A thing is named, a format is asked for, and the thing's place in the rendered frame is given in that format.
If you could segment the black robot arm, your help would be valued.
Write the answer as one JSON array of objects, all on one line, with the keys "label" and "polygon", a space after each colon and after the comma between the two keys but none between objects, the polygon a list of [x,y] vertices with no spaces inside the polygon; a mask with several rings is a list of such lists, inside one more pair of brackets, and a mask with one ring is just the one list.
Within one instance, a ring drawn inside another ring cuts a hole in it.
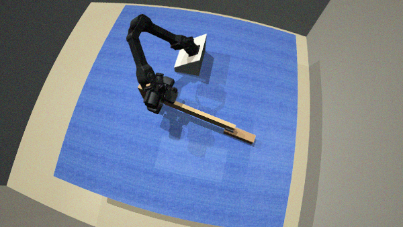
[{"label": "black robot arm", "polygon": [[[184,50],[190,56],[199,52],[200,45],[195,44],[193,37],[184,35],[176,35],[152,23],[151,19],[144,14],[140,14],[130,22],[126,41],[131,49],[132,56],[136,65],[137,81],[144,92],[146,92],[143,103],[149,108],[157,109],[159,100],[174,104],[177,98],[177,88],[166,89],[165,94],[161,97],[161,93],[165,90],[164,74],[154,73],[152,67],[147,63],[144,51],[139,40],[140,33],[147,32],[158,38],[161,38],[171,45],[174,50]],[[147,86],[147,84],[151,84]]]}]

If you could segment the long tan wooden bar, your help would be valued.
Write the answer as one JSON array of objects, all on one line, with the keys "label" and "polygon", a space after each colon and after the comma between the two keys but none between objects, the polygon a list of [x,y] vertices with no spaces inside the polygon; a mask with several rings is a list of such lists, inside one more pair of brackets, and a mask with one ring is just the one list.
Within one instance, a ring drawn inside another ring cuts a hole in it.
[{"label": "long tan wooden bar", "polygon": [[204,112],[202,112],[200,110],[197,110],[197,109],[194,109],[194,108],[189,107],[187,105],[184,105],[182,103],[179,103],[178,101],[175,101],[174,104],[171,104],[171,103],[169,103],[167,101],[165,101],[165,102],[161,101],[161,103],[164,103],[165,105],[168,105],[168,106],[170,106],[172,108],[178,109],[179,111],[185,112],[185,113],[187,113],[189,115],[195,116],[195,117],[197,117],[197,118],[199,118],[201,120],[207,121],[207,122],[209,122],[211,124],[217,125],[217,126],[219,126],[221,128],[224,128],[224,129],[228,128],[228,129],[233,131],[235,129],[235,126],[236,126],[234,124],[231,124],[230,122],[221,120],[220,118],[211,116],[210,114],[204,113]]}]

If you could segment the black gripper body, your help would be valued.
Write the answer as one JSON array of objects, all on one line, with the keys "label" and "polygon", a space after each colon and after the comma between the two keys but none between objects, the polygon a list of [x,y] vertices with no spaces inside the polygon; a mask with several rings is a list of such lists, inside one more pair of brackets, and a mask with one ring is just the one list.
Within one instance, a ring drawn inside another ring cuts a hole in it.
[{"label": "black gripper body", "polygon": [[[163,80],[164,80],[165,90],[161,93],[161,97],[165,94],[165,91],[166,91],[166,89],[169,88],[169,86],[173,87],[173,85],[175,84],[175,80],[170,77],[163,77]],[[148,109],[148,111],[158,114],[161,110],[161,98],[159,100],[157,109],[152,109],[149,107],[147,107],[147,109]]]}]

